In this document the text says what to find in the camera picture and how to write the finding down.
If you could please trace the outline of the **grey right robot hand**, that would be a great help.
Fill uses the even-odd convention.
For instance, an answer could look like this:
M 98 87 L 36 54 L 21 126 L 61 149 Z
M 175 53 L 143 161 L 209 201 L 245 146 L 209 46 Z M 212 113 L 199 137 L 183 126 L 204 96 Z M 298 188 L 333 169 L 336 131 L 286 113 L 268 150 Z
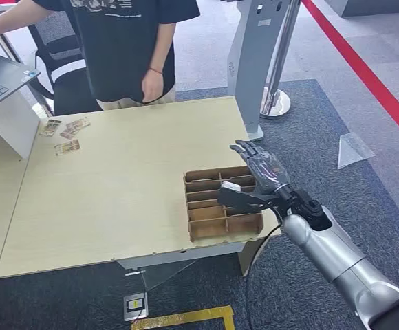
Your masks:
M 255 178 L 255 193 L 273 195 L 290 183 L 287 171 L 274 154 L 251 141 L 236 140 L 229 147 L 240 155 Z

